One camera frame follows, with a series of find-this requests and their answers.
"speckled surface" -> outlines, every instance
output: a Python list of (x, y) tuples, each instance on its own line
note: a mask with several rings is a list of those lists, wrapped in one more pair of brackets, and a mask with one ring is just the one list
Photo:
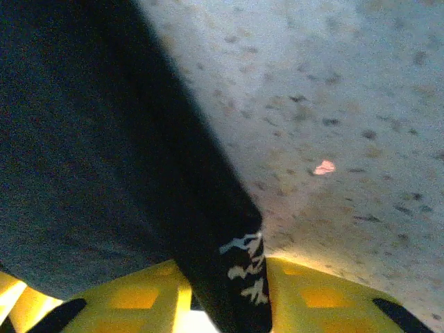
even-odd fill
[[(444, 2), (139, 0), (264, 212), (269, 254), (444, 332)], [(314, 170), (323, 160), (335, 171)]]

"dark gray fabric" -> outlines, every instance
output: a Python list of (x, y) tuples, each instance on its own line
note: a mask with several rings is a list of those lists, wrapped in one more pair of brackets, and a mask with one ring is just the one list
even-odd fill
[(1, 4), (0, 262), (68, 299), (171, 257), (161, 148), (153, 139), (140, 162), (121, 117), (137, 99), (81, 18), (18, 2)]

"yellow plastic object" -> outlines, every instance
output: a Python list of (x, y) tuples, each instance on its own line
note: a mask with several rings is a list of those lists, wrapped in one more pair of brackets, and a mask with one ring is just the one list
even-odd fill
[[(373, 304), (398, 303), (381, 291), (276, 257), (267, 257), (267, 271), (274, 333), (403, 333)], [(75, 298), (87, 305), (64, 333), (177, 333), (191, 289), (168, 261)]]
[(102, 284), (75, 298), (87, 306), (64, 333), (172, 333), (189, 311), (191, 287), (173, 261)]
[(404, 333), (372, 302), (389, 295), (285, 259), (267, 258), (274, 333)]
[(0, 324), (5, 321), (12, 307), (26, 288), (26, 284), (0, 272)]
[(17, 333), (25, 333), (63, 301), (26, 287), (9, 313)]

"white lettering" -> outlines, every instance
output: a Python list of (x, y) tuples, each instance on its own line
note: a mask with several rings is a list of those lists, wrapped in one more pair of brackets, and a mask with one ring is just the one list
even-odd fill
[(234, 238), (230, 243), (223, 245), (219, 248), (219, 253), (223, 255), (227, 253), (231, 248), (240, 248), (241, 250), (248, 250), (248, 254), (252, 257), (259, 245), (261, 244), (262, 233), (258, 232), (257, 234), (246, 234), (243, 238)]
[(241, 292), (242, 296), (251, 296), (250, 302), (255, 302), (255, 305), (259, 305), (261, 303), (267, 304), (268, 297), (264, 294), (264, 279), (261, 277), (258, 281), (255, 282), (253, 287), (244, 289)]
[(262, 262), (264, 262), (264, 259), (265, 256), (263, 254), (258, 257), (254, 257), (253, 262), (258, 262), (258, 263), (256, 263), (256, 265), (254, 266), (253, 264), (251, 264), (250, 266), (247, 267), (247, 269), (244, 269), (243, 267), (240, 266), (234, 266), (230, 268), (230, 270), (228, 271), (228, 277), (230, 278), (230, 280), (233, 280), (237, 277), (245, 279), (247, 274), (258, 274), (260, 271), (262, 271)]

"black cloth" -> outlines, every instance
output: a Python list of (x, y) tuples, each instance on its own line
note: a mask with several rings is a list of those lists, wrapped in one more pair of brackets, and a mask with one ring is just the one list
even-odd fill
[(222, 332), (269, 331), (261, 214), (136, 6), (0, 15), (3, 269), (66, 300), (173, 258)]

